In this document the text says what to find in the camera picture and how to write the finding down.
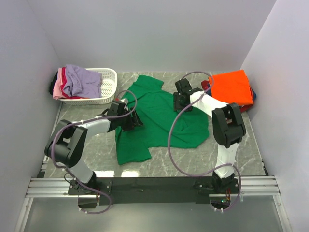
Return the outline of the green t shirt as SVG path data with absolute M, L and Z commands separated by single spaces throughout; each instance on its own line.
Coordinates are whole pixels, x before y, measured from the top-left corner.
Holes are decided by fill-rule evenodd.
M 140 75 L 123 96 L 129 107 L 135 107 L 143 126 L 123 132 L 115 130 L 116 155 L 119 165 L 144 162 L 151 158 L 150 147 L 170 146 L 196 148 L 209 137 L 208 117 L 197 108 L 176 119 L 173 95 L 162 89 L 163 81 Z

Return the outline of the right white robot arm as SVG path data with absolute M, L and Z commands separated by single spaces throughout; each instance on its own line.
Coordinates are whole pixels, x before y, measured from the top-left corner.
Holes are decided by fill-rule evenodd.
M 236 103 L 219 101 L 200 88 L 192 88 L 186 78 L 177 81 L 175 86 L 177 92 L 173 93 L 174 111 L 190 112 L 195 107 L 212 118 L 212 131 L 218 144 L 218 154 L 215 170 L 212 171 L 210 190 L 222 193 L 238 187 L 233 165 L 239 144 L 246 134 L 239 106 Z

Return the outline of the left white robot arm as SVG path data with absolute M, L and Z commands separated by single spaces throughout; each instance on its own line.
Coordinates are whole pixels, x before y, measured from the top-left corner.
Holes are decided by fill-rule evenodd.
M 84 161 L 82 154 L 87 140 L 93 136 L 109 133 L 115 129 L 123 132 L 143 126 L 135 107 L 129 108 L 127 99 L 113 100 L 110 107 L 93 119 L 70 122 L 61 120 L 49 138 L 44 153 L 58 168 L 65 168 L 76 179 L 85 194 L 100 190 L 97 175 Z

